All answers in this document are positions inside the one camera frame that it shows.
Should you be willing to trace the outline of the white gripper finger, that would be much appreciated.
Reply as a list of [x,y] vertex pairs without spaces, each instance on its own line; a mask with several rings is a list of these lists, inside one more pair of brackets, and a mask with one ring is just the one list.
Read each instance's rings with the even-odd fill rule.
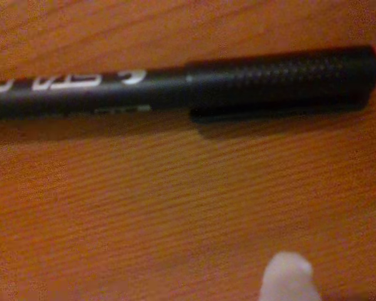
[[258,299],[321,300],[311,263],[299,253],[275,254],[264,270]]

